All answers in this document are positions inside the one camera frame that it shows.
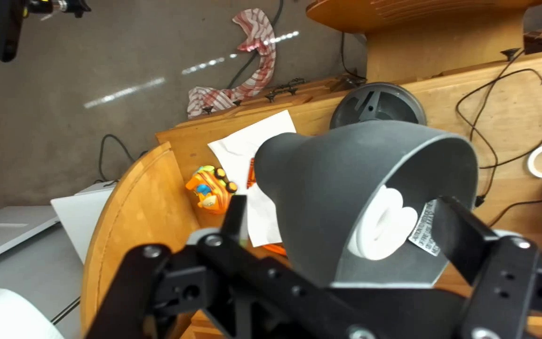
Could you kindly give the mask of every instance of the lamp shade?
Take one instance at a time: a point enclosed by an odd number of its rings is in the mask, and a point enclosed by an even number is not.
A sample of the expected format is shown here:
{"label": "lamp shade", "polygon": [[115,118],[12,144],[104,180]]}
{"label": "lamp shade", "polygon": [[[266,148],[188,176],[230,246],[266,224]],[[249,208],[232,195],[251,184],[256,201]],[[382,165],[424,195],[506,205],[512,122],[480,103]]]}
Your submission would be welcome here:
{"label": "lamp shade", "polygon": [[395,278],[399,271],[437,274],[444,256],[407,242],[386,259],[348,252],[348,239],[382,184],[397,188],[418,214],[439,195],[473,207],[478,163],[469,141],[399,120],[371,120],[320,137],[283,133],[256,152],[260,188],[275,201],[290,263],[318,286]]}

